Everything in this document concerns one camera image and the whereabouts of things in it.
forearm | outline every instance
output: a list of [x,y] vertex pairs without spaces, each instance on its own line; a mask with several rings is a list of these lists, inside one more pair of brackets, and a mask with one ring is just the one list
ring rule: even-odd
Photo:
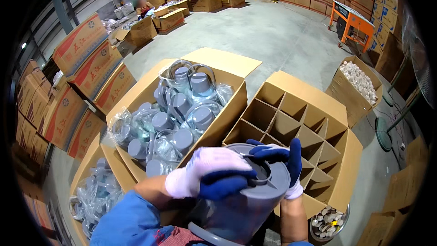
[[167,203],[172,200],[172,197],[165,188],[166,178],[167,175],[146,178],[137,183],[134,186],[134,190],[158,210],[163,210]]
[[281,245],[297,241],[308,241],[308,221],[302,195],[281,200]]

blue sleeve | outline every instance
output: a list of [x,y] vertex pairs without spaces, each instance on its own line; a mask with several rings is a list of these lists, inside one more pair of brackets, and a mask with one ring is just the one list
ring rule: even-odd
[[288,244],[288,246],[314,246],[314,245],[306,241],[298,241],[298,242],[292,242]]
[[90,245],[155,245],[168,237],[173,226],[160,226],[160,212],[134,190],[102,216]]

glove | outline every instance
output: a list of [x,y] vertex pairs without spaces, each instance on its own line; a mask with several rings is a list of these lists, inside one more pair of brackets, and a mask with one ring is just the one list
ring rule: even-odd
[[292,140],[290,149],[276,144],[264,145],[253,139],[247,140],[246,143],[257,145],[249,151],[249,154],[254,155],[255,159],[270,162],[282,161],[285,163],[290,173],[290,188],[285,193],[286,199],[292,200],[302,195],[303,187],[299,180],[300,173],[302,172],[301,143],[299,139],[294,138]]
[[186,167],[167,175],[165,188],[173,198],[221,200],[247,188],[247,179],[256,176],[240,154],[223,147],[202,147],[194,151]]

seated worker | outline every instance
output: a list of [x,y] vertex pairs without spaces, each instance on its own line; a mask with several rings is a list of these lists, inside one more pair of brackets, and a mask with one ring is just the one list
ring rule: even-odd
[[[303,206],[303,187],[299,176],[302,171],[301,143],[293,139],[290,148],[275,144],[256,145],[249,151],[254,159],[286,162],[290,187],[281,200],[281,245],[313,246],[308,243],[308,222]],[[126,192],[95,228],[90,246],[211,246],[190,230],[176,226],[161,226],[160,210],[172,198],[194,197],[222,200],[239,194],[248,187],[248,179],[257,172],[236,152],[222,147],[201,147],[194,151],[187,166],[168,175],[146,178]],[[264,236],[257,238],[263,245]]]
[[132,5],[137,11],[138,19],[144,18],[145,14],[153,8],[153,5],[146,0],[132,0]]

metal bowl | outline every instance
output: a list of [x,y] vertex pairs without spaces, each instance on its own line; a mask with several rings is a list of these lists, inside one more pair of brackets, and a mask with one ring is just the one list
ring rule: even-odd
[[347,220],[349,219],[349,213],[351,211],[350,208],[350,204],[347,205],[347,209],[346,209],[346,213],[344,213],[344,222],[343,225],[340,226],[340,229],[335,232],[331,237],[324,237],[324,238],[319,238],[318,236],[316,236],[314,234],[313,231],[313,226],[311,225],[311,222],[317,218],[317,215],[313,216],[311,218],[311,220],[309,221],[309,232],[311,233],[311,237],[315,240],[315,241],[319,241],[319,242],[327,242],[330,241],[331,239],[333,239],[336,235],[340,234],[341,230],[343,230],[343,228],[346,226]]

